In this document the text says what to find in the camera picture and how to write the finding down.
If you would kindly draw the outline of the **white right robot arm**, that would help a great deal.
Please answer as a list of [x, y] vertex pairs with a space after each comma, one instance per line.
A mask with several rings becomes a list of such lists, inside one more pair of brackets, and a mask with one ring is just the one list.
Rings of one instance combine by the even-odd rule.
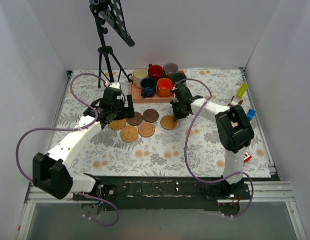
[[[208, 99], [196, 95], [193, 96], [184, 84], [175, 84], [171, 90], [174, 99], [170, 102], [174, 118], [179, 120], [193, 115], [184, 144], [184, 159], [188, 172], [197, 181], [205, 184], [221, 185], [221, 194], [232, 199], [239, 193], [237, 183], [241, 182], [243, 176], [249, 175], [243, 172], [244, 157], [251, 140], [255, 134], [241, 105], [222, 106]], [[225, 149], [225, 166], [222, 178], [214, 181], [207, 181], [195, 176], [187, 159], [188, 139], [190, 131], [197, 117], [203, 117], [217, 125], [219, 140]]]

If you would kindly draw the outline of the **pink serving tray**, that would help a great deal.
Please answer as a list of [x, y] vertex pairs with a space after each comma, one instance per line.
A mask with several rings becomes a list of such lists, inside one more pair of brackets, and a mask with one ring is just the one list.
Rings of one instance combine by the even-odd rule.
[[143, 98], [141, 96], [141, 88], [137, 88], [133, 82], [130, 84], [129, 93], [132, 95], [132, 99], [134, 103], [143, 104], [143, 103], [168, 103], [173, 99], [172, 93], [170, 97], [158, 97], [157, 90], [154, 97], [146, 97]]

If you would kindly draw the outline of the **dark blue mug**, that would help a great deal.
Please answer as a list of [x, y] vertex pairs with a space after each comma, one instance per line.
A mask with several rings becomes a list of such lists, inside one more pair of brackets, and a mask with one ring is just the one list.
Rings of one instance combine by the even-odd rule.
[[143, 98], [152, 98], [155, 96], [157, 83], [153, 78], [145, 78], [141, 81], [141, 96]]

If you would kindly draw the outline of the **toy brick car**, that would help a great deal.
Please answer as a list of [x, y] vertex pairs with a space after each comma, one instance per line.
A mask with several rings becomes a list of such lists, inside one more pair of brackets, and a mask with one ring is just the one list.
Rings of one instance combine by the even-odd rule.
[[236, 105], [241, 105], [243, 102], [242, 98], [243, 98], [247, 88], [248, 88], [248, 85], [246, 83], [243, 83], [239, 87], [237, 93], [231, 98], [231, 102], [228, 104], [228, 106], [232, 107], [232, 106], [236, 106]]

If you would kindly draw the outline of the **cream enamel mug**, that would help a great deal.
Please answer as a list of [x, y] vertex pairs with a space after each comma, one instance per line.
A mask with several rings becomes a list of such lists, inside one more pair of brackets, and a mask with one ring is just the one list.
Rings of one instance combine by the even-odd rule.
[[148, 70], [145, 68], [137, 68], [128, 75], [129, 79], [132, 80], [133, 84], [139, 89], [141, 88], [141, 81], [148, 78], [148, 76]]

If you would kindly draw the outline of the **black music stand tripod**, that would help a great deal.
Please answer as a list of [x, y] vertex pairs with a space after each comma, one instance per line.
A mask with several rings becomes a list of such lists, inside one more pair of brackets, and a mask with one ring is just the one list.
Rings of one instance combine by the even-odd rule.
[[114, 31], [125, 41], [129, 47], [135, 45], [134, 40], [126, 29], [123, 10], [120, 0], [90, 0], [89, 8], [94, 16], [97, 33], [100, 39], [101, 47], [98, 48], [99, 63], [98, 75], [106, 77], [106, 79], [113, 83], [114, 77], [109, 57], [113, 57], [114, 61], [119, 66], [119, 74], [124, 74], [127, 80], [131, 83], [130, 75], [126, 73], [122, 64], [119, 62], [114, 54], [113, 48], [106, 44], [104, 36], [108, 33], [108, 28], [104, 25], [108, 23]]

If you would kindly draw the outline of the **red toy brick window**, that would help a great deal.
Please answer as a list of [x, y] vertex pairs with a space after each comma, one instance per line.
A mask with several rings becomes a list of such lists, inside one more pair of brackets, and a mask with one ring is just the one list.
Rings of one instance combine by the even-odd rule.
[[249, 152], [245, 152], [244, 163], [248, 162], [252, 158]]

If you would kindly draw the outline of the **red mug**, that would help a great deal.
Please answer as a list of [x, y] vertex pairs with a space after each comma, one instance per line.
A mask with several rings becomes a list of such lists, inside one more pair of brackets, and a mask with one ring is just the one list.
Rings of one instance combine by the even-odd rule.
[[150, 78], [158, 81], [163, 77], [164, 71], [160, 65], [157, 64], [149, 64], [148, 65], [148, 75]]

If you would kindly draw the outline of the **dark wooden coaster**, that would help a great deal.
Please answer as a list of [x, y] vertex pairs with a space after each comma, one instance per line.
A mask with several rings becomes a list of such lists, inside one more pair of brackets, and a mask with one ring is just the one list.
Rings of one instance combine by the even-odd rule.
[[142, 121], [143, 121], [143, 116], [141, 113], [139, 113], [137, 111], [134, 112], [134, 117], [127, 119], [127, 123], [132, 125], [132, 126], [137, 126], [137, 125], [141, 124]]
[[146, 122], [153, 123], [158, 119], [159, 113], [155, 109], [149, 108], [144, 111], [142, 116]]

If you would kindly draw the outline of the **woven cork coaster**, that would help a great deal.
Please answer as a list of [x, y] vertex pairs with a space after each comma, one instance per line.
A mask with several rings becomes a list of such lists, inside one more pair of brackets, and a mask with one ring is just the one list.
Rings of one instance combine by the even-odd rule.
[[138, 138], [138, 129], [131, 125], [125, 126], [120, 131], [120, 137], [126, 143], [133, 142]]
[[121, 120], [113, 120], [111, 123], [108, 124], [108, 127], [111, 130], [118, 131], [123, 129], [126, 126], [127, 120], [121, 119]]

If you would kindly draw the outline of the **grey lilac mug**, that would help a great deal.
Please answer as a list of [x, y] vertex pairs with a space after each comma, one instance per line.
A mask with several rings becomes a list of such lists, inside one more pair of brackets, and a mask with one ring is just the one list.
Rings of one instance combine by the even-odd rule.
[[171, 76], [178, 71], [179, 67], [174, 62], [168, 62], [163, 65], [163, 72], [165, 77], [171, 78]]

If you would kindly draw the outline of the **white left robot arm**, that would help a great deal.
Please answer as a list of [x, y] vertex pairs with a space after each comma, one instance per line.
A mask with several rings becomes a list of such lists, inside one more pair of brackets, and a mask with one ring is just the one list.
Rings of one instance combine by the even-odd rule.
[[79, 152], [112, 121], [134, 117], [132, 96], [123, 98], [121, 84], [112, 82], [103, 97], [85, 110], [71, 131], [47, 153], [37, 153], [32, 162], [33, 185], [57, 199], [69, 193], [84, 193], [90, 200], [101, 195], [101, 180], [88, 173], [70, 174], [69, 169]]

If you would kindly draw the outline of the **light wooden coaster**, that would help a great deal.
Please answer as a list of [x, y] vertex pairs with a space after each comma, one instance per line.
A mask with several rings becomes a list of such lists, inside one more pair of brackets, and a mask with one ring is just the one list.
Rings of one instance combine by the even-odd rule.
[[142, 137], [151, 137], [155, 133], [155, 126], [150, 122], [144, 122], [139, 126], [138, 132]]
[[171, 115], [165, 115], [160, 120], [160, 125], [166, 130], [172, 130], [176, 127], [177, 122]]

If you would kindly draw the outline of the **blue green toy bricks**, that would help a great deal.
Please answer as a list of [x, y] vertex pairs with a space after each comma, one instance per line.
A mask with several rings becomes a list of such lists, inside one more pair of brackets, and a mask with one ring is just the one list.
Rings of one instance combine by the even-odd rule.
[[248, 121], [251, 121], [254, 118], [255, 114], [256, 114], [256, 111], [250, 108], [246, 113]]

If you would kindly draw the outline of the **orange mug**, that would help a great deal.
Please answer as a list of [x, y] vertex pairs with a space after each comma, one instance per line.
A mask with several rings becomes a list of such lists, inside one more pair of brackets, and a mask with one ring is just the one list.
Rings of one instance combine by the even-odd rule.
[[157, 81], [157, 95], [160, 98], [168, 98], [171, 96], [173, 83], [169, 78], [161, 78]]

